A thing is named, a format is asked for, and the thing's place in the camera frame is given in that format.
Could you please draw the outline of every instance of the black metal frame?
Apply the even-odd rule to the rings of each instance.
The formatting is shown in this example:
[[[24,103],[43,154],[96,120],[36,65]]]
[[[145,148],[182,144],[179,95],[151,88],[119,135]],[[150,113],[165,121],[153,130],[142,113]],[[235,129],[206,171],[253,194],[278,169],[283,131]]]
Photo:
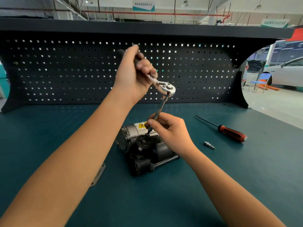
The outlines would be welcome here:
[[[241,91],[247,57],[294,31],[37,19],[0,19],[0,27],[0,57],[11,83],[2,112],[32,104],[101,103],[119,65],[115,50],[132,44],[139,44],[160,80],[177,88],[169,103],[233,102],[247,108]],[[159,102],[154,88],[148,94],[153,97],[139,103]]]

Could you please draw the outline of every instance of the forearm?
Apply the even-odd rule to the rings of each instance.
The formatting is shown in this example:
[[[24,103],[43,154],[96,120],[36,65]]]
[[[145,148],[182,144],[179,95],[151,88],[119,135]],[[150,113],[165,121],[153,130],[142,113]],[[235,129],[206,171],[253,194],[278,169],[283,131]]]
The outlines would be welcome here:
[[[228,226],[285,226],[196,147],[184,156]]]
[[[132,105],[112,90],[35,171],[0,226],[64,226],[92,183]]]

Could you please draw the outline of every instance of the hand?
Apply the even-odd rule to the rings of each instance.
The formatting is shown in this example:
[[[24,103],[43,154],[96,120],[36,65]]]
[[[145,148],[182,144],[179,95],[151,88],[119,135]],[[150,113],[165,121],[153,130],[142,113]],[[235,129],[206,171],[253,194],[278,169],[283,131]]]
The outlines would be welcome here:
[[[145,127],[151,126],[172,151],[184,156],[195,149],[183,119],[164,112],[159,114],[157,121],[152,118],[154,114],[149,117]]]
[[[138,49],[139,46],[135,44],[126,50],[113,86],[113,89],[118,90],[121,95],[130,99],[133,105],[146,94],[152,84],[146,75],[157,78],[156,69],[150,64],[149,60],[144,59],[142,53],[138,53]],[[135,57],[140,60],[136,67],[134,65]]]

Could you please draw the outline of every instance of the car window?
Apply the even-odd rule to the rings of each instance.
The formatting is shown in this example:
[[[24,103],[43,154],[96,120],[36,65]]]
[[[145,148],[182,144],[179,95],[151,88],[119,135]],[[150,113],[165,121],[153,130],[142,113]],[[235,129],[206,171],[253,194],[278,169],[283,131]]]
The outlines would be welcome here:
[[[286,66],[303,66],[303,59],[292,61],[286,64]]]

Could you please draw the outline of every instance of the socket bit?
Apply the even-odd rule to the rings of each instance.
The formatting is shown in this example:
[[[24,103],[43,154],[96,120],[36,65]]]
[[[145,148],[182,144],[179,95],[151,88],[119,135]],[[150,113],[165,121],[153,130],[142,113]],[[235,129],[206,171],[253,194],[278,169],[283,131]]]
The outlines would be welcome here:
[[[213,148],[213,149],[216,149],[213,145],[211,145],[210,143],[208,143],[208,142],[204,142],[204,145],[205,146],[208,146],[208,147],[211,147],[211,148]]]

